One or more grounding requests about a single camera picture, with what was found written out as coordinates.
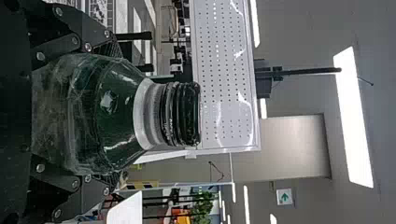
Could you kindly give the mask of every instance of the metal bracket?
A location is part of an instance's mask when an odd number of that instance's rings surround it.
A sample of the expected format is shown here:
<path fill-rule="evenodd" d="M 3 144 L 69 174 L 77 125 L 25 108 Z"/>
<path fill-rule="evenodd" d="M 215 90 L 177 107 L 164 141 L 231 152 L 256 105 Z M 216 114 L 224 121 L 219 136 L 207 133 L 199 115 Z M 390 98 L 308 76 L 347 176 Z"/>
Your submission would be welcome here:
<path fill-rule="evenodd" d="M 111 41 L 111 32 L 84 12 L 61 4 L 53 4 L 52 8 L 58 20 L 67 24 L 72 32 L 80 36 L 83 45 L 89 43 L 96 47 Z M 82 48 L 82 51 L 90 52 L 86 48 Z"/>
<path fill-rule="evenodd" d="M 32 157 L 30 170 L 31 177 L 69 192 L 76 192 L 81 185 L 78 176 L 62 170 L 36 155 Z"/>
<path fill-rule="evenodd" d="M 59 223 L 74 218 L 76 214 L 85 214 L 102 202 L 109 193 L 109 186 L 105 183 L 94 178 L 89 183 L 83 181 L 76 193 L 53 210 L 52 221 Z"/>
<path fill-rule="evenodd" d="M 81 41 L 76 34 L 64 35 L 31 49 L 33 70 L 48 62 L 81 48 Z"/>

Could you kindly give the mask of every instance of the black rod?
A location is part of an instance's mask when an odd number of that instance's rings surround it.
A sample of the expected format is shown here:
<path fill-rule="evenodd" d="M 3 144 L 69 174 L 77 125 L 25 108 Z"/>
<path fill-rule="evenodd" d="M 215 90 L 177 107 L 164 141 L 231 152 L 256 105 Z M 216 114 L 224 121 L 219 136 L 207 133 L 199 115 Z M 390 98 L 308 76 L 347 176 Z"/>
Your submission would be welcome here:
<path fill-rule="evenodd" d="M 297 70 L 283 70 L 273 72 L 256 72 L 256 79 L 264 79 L 268 77 L 286 77 L 286 76 L 300 76 L 300 75 L 319 75 L 319 74 L 331 74 L 341 72 L 341 68 L 336 67 L 325 67 L 325 68 L 309 68 L 309 69 L 297 69 Z"/>

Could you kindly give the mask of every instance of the cable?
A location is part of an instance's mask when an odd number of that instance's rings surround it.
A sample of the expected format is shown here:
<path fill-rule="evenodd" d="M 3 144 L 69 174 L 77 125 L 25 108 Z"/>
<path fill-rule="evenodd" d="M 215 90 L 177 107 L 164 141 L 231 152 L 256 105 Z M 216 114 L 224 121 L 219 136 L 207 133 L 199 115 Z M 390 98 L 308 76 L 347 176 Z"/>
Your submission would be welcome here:
<path fill-rule="evenodd" d="M 209 165 L 210 165 L 210 182 L 212 182 L 212 166 L 219 172 L 219 174 L 221 174 L 221 178 L 218 179 L 218 181 L 216 181 L 216 182 L 220 182 L 220 180 L 222 180 L 225 176 L 224 173 L 221 170 L 219 170 L 219 168 L 212 161 L 209 161 Z"/>
<path fill-rule="evenodd" d="M 271 90 L 273 90 L 274 88 L 276 88 L 279 84 L 280 84 L 280 81 L 278 81 L 274 86 L 272 86 L 272 87 L 271 87 Z"/>

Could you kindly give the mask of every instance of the black metal pole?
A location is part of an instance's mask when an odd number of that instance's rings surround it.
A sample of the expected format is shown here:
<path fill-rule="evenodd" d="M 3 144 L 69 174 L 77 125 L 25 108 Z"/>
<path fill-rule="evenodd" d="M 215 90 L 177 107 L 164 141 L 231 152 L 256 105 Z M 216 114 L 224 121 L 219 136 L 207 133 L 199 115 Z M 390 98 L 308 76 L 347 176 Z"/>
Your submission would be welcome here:
<path fill-rule="evenodd" d="M 264 79 L 264 78 L 268 78 L 268 77 L 331 74 L 331 73 L 339 73 L 341 71 L 342 71 L 341 68 L 325 67 L 325 68 L 283 70 L 283 71 L 273 71 L 273 72 L 258 71 L 258 72 L 255 72 L 255 74 L 256 74 L 256 79 Z"/>
<path fill-rule="evenodd" d="M 160 199 L 173 199 L 173 198 L 196 198 L 196 197 L 201 197 L 201 194 L 192 194 L 192 195 L 182 195 L 182 196 L 163 196 L 163 197 L 147 197 L 143 198 L 143 201 L 145 200 L 160 200 Z"/>
<path fill-rule="evenodd" d="M 187 214 L 187 215 L 173 215 L 173 216 L 158 216 L 158 217 L 143 217 L 143 219 L 159 219 L 159 218 L 163 218 L 163 217 L 194 217 L 194 216 L 200 216 L 200 215 L 206 215 L 206 213 Z"/>
<path fill-rule="evenodd" d="M 188 201 L 179 201 L 177 203 L 198 203 L 198 202 L 210 202 L 214 199 L 202 199 L 202 200 L 188 200 Z M 168 205 L 168 203 L 143 203 L 144 207 L 154 207 L 154 206 L 161 206 L 161 205 Z"/>
<path fill-rule="evenodd" d="M 129 34 L 116 34 L 117 40 L 152 40 L 151 32 L 142 32 L 142 33 L 129 33 Z"/>

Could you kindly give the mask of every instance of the fluorescent light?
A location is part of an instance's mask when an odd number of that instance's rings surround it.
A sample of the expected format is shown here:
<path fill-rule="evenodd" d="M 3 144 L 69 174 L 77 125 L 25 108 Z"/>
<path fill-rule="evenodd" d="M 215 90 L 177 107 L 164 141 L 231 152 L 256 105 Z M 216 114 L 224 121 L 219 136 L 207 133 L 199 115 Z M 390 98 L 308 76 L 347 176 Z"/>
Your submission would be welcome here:
<path fill-rule="evenodd" d="M 155 17 L 155 9 L 154 9 L 154 7 L 152 6 L 151 0 L 145 0 L 145 4 L 146 4 L 146 7 L 147 7 L 147 9 L 148 9 L 148 14 L 149 14 L 149 16 L 151 17 L 152 24 L 154 25 L 154 27 L 156 27 L 156 26 L 157 26 L 157 25 L 156 25 L 157 19 L 156 19 L 156 17 Z"/>
<path fill-rule="evenodd" d="M 233 203 L 236 203 L 235 183 L 232 183 L 231 186 L 233 187 Z"/>
<path fill-rule="evenodd" d="M 219 190 L 219 207 L 221 208 L 221 190 Z"/>
<path fill-rule="evenodd" d="M 260 99 L 260 111 L 262 112 L 262 119 L 267 119 L 267 102 L 264 98 Z"/>
<path fill-rule="evenodd" d="M 259 29 L 259 19 L 257 17 L 256 0 L 250 0 L 250 11 L 251 11 L 251 20 L 253 25 L 254 47 L 257 48 L 260 45 L 260 29 Z"/>
<path fill-rule="evenodd" d="M 128 1 L 116 1 L 116 33 L 128 33 Z"/>
<path fill-rule="evenodd" d="M 224 201 L 222 201 L 222 203 L 223 203 L 223 221 L 225 221 L 226 220 L 226 217 L 225 217 L 225 203 L 224 203 Z"/>
<path fill-rule="evenodd" d="M 248 209 L 248 187 L 244 186 L 244 200 L 245 200 L 245 221 L 250 224 L 250 211 Z"/>
<path fill-rule="evenodd" d="M 150 40 L 145 40 L 145 63 L 151 63 L 151 43 Z"/>
<path fill-rule="evenodd" d="M 373 188 L 373 174 L 353 48 L 345 49 L 335 55 L 333 59 L 334 65 L 343 69 L 335 77 L 349 181 L 367 188 Z"/>
<path fill-rule="evenodd" d="M 137 14 L 136 8 L 134 8 L 134 30 L 133 33 L 142 32 L 142 21 L 140 20 L 139 15 Z M 134 45 L 136 46 L 139 53 L 142 52 L 142 40 L 134 40 Z"/>
<path fill-rule="evenodd" d="M 154 72 L 152 75 L 157 76 L 157 50 L 152 46 L 152 65 L 154 66 Z"/>
<path fill-rule="evenodd" d="M 270 214 L 270 222 L 271 224 L 276 224 L 277 223 L 277 219 L 274 215 Z"/>

